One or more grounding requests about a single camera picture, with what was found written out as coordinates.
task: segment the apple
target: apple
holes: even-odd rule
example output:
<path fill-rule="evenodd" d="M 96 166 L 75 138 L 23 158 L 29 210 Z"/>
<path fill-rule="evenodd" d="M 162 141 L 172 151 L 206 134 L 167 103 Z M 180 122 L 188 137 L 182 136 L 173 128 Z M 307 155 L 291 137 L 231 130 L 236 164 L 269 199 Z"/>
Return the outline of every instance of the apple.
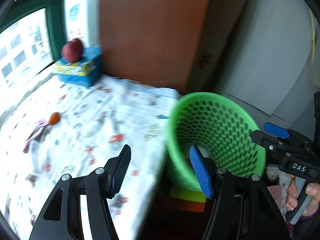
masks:
<path fill-rule="evenodd" d="M 75 38 L 71 41 L 68 41 L 62 48 L 61 55 L 67 62 L 76 62 L 78 61 L 83 53 L 83 44 L 81 40 Z"/>

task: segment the box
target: box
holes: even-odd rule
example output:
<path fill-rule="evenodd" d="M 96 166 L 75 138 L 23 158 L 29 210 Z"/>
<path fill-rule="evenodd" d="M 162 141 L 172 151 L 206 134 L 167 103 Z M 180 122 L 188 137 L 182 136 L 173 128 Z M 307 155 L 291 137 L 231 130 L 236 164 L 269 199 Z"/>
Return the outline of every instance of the box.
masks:
<path fill-rule="evenodd" d="M 68 63 L 64 58 L 54 64 L 60 81 L 91 87 L 100 76 L 100 48 L 84 48 L 78 62 Z"/>

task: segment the basket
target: basket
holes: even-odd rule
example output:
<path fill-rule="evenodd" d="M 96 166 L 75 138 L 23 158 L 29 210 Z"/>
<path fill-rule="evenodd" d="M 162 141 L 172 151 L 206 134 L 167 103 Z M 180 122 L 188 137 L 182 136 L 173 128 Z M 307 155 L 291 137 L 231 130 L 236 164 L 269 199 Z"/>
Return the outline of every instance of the basket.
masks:
<path fill-rule="evenodd" d="M 249 136 L 259 127 L 238 104 L 221 95 L 199 92 L 183 96 L 168 122 L 168 174 L 179 187 L 201 191 L 189 160 L 189 149 L 198 145 L 205 157 L 232 174 L 262 175 L 266 151 Z"/>

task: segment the brown wooden panel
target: brown wooden panel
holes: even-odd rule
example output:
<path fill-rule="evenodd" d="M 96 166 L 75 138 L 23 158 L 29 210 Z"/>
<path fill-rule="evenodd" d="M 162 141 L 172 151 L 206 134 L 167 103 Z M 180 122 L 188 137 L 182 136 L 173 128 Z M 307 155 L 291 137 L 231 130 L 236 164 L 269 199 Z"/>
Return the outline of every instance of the brown wooden panel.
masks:
<path fill-rule="evenodd" d="M 208 0 L 100 0 L 103 72 L 184 92 Z"/>

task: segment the fingernail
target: fingernail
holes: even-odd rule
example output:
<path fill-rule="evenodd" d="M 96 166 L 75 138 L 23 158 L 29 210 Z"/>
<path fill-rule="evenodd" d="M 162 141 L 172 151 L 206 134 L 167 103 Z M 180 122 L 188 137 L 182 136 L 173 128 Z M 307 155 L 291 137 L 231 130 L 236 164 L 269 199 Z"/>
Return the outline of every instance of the fingernail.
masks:
<path fill-rule="evenodd" d="M 307 193 L 311 193 L 312 190 L 313 190 L 313 184 L 310 183 L 310 184 L 308 184 L 307 187 L 306 187 L 306 192 L 307 192 Z"/>

